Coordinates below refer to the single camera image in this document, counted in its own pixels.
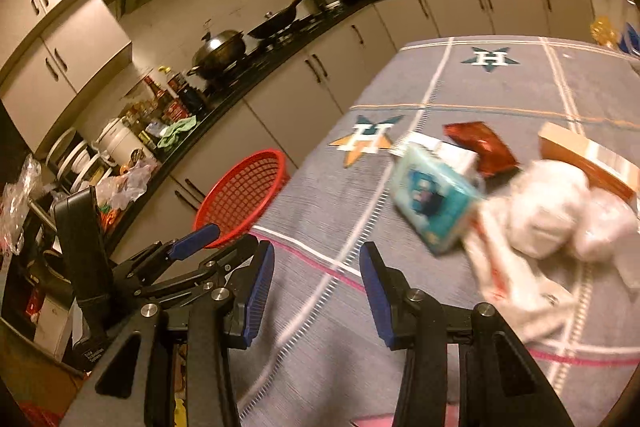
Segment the teal tissue package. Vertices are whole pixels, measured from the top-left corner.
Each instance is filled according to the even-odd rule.
[[[465,178],[416,144],[396,164],[390,193],[434,254],[465,232],[482,198]]]

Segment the red plastic basket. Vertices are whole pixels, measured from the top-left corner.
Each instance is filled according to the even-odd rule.
[[[206,248],[221,247],[247,232],[288,181],[282,152],[267,149],[245,158],[204,198],[193,230],[215,223],[220,237]]]

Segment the black countertop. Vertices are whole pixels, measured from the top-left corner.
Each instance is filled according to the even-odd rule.
[[[215,108],[184,138],[178,147],[166,158],[162,166],[156,171],[149,181],[146,193],[138,198],[125,210],[118,218],[116,225],[105,238],[104,246],[107,254],[110,255],[115,250],[120,240],[124,237],[127,229],[136,219],[147,201],[153,196],[162,182],[171,174],[174,168],[180,163],[182,158],[196,145],[196,143],[213,127],[220,118],[249,93],[255,86],[269,76],[273,71],[283,65],[293,55],[302,50],[306,45],[317,39],[320,35],[329,31],[343,20],[347,19],[357,11],[370,4],[381,0],[361,0],[355,4],[342,6],[332,10],[321,23],[312,30],[303,32],[296,36],[293,41],[285,46],[269,52],[265,61],[259,68],[243,71],[239,74],[237,82],[233,88],[214,105]]]

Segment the silver bolt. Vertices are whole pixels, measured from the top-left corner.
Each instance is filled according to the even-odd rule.
[[[417,288],[411,288],[406,292],[406,298],[408,298],[411,302],[420,302],[426,297],[426,293],[422,290],[418,290]]]
[[[158,306],[155,304],[145,304],[142,306],[140,313],[143,317],[153,317],[156,313],[158,313]]]
[[[478,304],[478,313],[482,317],[493,317],[495,315],[495,308],[488,302],[481,302]]]
[[[211,292],[211,298],[214,301],[223,301],[229,296],[229,290],[226,288],[216,288]]]

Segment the blue gripper pad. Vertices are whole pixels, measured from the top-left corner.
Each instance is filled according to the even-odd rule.
[[[273,251],[273,245],[269,243],[244,310],[244,330],[242,331],[242,337],[247,347],[251,346],[254,338],[258,336],[258,331],[260,331],[260,323],[262,322],[264,308],[267,305],[267,297],[269,296],[274,266],[275,253]]]
[[[172,261],[184,261],[188,256],[202,250],[208,244],[213,243],[220,237],[220,229],[217,225],[209,223],[189,235],[185,235],[182,239],[175,242],[174,247],[169,254]]]
[[[378,270],[374,266],[372,256],[376,257],[376,261],[380,261],[376,264],[382,264],[382,267],[378,266]],[[379,275],[386,277],[386,267],[382,263],[378,249],[372,243],[365,243],[360,248],[360,273],[378,336],[385,341],[386,347],[391,347],[396,337],[391,320],[391,303],[379,277]]]

